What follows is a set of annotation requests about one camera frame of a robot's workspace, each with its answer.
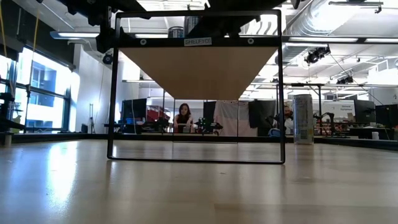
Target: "ventilation duct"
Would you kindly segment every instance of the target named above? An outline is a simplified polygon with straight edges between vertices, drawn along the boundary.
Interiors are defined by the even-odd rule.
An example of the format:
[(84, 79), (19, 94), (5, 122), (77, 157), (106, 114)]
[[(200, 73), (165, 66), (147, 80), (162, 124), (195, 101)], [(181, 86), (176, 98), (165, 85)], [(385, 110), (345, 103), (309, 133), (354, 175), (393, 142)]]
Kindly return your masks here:
[[(330, 35), (356, 13), (356, 8), (353, 7), (329, 6), (330, 1), (331, 0), (313, 0), (309, 2), (305, 9), (293, 19), (293, 23), (286, 27), (285, 35)], [(293, 58), (307, 49), (308, 47), (284, 47), (283, 63), (290, 63)]]

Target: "wooden floor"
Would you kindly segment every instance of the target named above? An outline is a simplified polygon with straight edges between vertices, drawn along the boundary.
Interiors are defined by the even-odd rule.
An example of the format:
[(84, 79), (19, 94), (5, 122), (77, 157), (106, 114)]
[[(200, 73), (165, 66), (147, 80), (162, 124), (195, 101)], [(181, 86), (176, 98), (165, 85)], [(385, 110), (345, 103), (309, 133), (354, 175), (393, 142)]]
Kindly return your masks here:
[[(278, 149), (115, 145), (125, 155), (164, 149), (166, 156), (214, 158), (212, 147), (230, 158), (272, 158)], [(106, 141), (87, 140), (0, 149), (0, 223), (398, 223), (396, 152), (289, 144), (286, 164), (275, 166), (109, 161), (105, 148)]]

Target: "rectangular frame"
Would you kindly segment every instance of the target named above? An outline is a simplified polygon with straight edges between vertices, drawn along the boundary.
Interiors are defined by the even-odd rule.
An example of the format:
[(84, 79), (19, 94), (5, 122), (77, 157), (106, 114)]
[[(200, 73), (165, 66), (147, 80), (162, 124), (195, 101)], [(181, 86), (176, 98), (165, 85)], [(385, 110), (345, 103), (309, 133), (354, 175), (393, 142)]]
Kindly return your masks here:
[[(118, 80), (118, 58), (120, 47), (184, 47), (185, 39), (132, 39), (121, 40), (120, 28), (122, 18), (135, 17), (170, 17), (170, 16), (260, 16), (271, 14), (277, 16), (277, 35), (259, 37), (240, 37), (213, 38), (213, 45), (205, 47), (277, 47), (279, 62), (279, 104), (284, 104), (284, 85), (283, 85), (283, 63), (282, 63), (282, 13), (280, 10), (261, 10), (261, 11), (151, 11), (151, 12), (119, 12), (116, 14), (115, 21), (115, 46), (113, 49), (113, 66), (111, 79), (111, 99), (109, 107), (109, 130), (114, 129), (115, 107), (116, 107), (116, 87)], [(279, 113), (283, 114), (283, 107), (279, 108)], [(280, 123), (284, 123), (284, 116), (280, 116)], [(279, 161), (221, 161), (221, 160), (197, 160), (197, 159), (142, 159), (142, 158), (119, 158), (113, 156), (114, 132), (108, 131), (108, 159), (119, 159), (129, 161), (162, 161), (162, 162), (207, 162), (207, 163), (229, 163), (229, 164), (284, 164), (285, 163), (285, 131), (280, 130), (280, 160)]]

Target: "person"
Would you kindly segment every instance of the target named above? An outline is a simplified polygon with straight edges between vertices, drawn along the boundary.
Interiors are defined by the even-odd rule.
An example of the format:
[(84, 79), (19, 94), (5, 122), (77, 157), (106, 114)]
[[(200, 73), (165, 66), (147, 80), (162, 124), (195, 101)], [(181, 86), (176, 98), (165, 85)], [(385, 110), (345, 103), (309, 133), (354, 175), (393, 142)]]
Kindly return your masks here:
[(174, 117), (174, 130), (176, 133), (183, 133), (185, 127), (190, 127), (190, 133), (192, 132), (192, 121), (193, 117), (191, 115), (191, 111), (189, 110), (189, 106), (186, 103), (181, 104), (180, 109), (178, 110), (178, 115)]
[[(289, 106), (284, 106), (284, 115), (285, 115), (285, 134), (293, 134), (293, 112)], [(274, 120), (274, 128), (278, 128), (279, 122), (279, 114), (276, 116), (276, 120)]]

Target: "sign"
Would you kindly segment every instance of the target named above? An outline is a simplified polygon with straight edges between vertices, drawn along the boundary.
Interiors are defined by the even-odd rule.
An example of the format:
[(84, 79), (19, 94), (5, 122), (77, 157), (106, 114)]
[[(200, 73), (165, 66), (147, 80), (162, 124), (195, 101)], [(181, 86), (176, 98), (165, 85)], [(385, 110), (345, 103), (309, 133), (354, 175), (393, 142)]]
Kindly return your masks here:
[(204, 45), (211, 45), (211, 37), (184, 40), (184, 46), (186, 47), (204, 46)]

